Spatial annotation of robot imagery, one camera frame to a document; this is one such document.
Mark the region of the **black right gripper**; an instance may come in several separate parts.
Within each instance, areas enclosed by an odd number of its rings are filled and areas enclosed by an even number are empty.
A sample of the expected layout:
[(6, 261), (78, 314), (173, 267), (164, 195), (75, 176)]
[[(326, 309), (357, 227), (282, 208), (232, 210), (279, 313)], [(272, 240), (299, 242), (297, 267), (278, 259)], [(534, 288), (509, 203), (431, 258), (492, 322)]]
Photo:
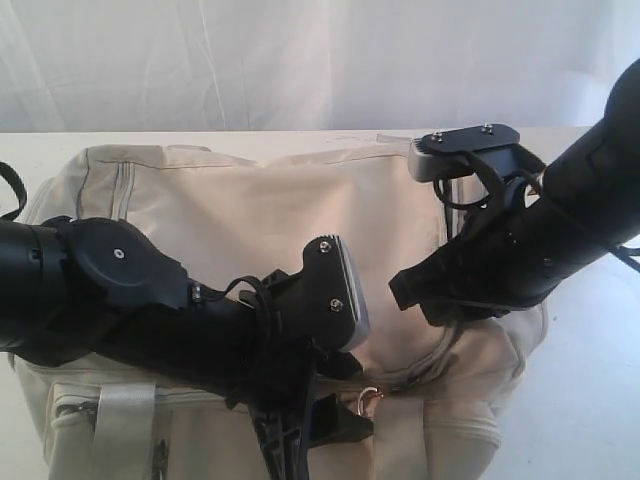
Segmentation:
[(432, 326), (503, 317), (530, 308), (510, 291), (507, 269), (530, 233), (525, 214), (510, 214), (476, 236), (461, 233), (418, 264), (399, 271), (389, 288), (400, 310), (418, 306)]

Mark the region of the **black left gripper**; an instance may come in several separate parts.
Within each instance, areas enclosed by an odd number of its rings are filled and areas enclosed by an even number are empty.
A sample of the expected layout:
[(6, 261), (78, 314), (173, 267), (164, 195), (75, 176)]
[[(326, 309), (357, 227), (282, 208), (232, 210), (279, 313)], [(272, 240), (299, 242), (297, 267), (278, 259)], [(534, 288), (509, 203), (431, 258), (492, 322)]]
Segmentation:
[(248, 374), (225, 402), (248, 407), (270, 478), (307, 479), (310, 449), (358, 443), (374, 433), (373, 422), (353, 413), (335, 393), (316, 395), (319, 377), (347, 380), (362, 366), (351, 351), (324, 349), (306, 331), (302, 271), (241, 280), (251, 288), (239, 298), (252, 307), (261, 332)]

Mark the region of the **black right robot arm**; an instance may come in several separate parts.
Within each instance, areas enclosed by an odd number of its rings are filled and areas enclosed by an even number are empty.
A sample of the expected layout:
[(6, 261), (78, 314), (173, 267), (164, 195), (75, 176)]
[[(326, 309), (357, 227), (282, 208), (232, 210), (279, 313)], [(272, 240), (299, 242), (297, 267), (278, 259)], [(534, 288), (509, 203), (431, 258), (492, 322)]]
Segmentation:
[(412, 177), (433, 186), (460, 232), (389, 283), (399, 308), (434, 326), (530, 309), (604, 255), (631, 268), (639, 253), (639, 67), (616, 81), (604, 115), (555, 161), (503, 124), (412, 143)]

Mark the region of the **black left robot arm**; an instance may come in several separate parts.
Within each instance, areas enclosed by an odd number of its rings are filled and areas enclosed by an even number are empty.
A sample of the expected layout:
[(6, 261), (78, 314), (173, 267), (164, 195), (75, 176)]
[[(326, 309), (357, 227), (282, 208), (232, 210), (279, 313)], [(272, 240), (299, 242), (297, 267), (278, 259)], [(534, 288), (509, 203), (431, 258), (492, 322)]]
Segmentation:
[(211, 289), (189, 277), (123, 220), (56, 217), (1, 224), (1, 348), (57, 367), (96, 353), (247, 406), (273, 479), (308, 477), (316, 446), (358, 442), (372, 423), (318, 376), (362, 370), (353, 349), (369, 332), (355, 268), (342, 240), (320, 236), (302, 269)]

